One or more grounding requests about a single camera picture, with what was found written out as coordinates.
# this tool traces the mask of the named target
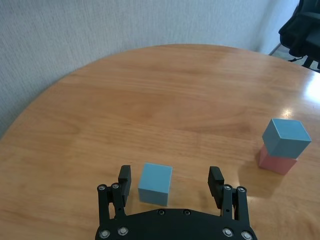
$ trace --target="chair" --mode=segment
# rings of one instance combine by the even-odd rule
[[[313,61],[320,69],[320,0],[300,0],[293,16],[279,30],[280,42],[294,57],[307,56],[303,66]]]

